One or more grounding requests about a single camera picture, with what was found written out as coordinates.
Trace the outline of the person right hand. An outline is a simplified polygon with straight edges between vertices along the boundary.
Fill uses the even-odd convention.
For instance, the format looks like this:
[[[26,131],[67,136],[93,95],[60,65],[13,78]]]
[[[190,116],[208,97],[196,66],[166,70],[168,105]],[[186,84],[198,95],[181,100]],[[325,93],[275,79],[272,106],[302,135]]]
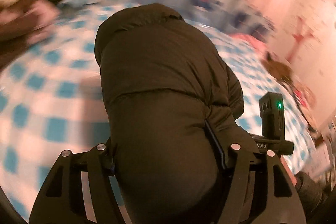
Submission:
[[[290,178],[292,184],[293,184],[294,186],[296,186],[296,184],[297,184],[297,178],[296,178],[296,176],[291,172],[291,170],[290,170],[290,168],[288,167],[287,162],[286,162],[286,160],[284,159],[283,155],[280,156],[280,160],[281,160],[281,163],[282,163],[284,169],[286,170],[286,172],[287,172],[287,174],[288,174],[288,176],[289,176],[289,178]]]

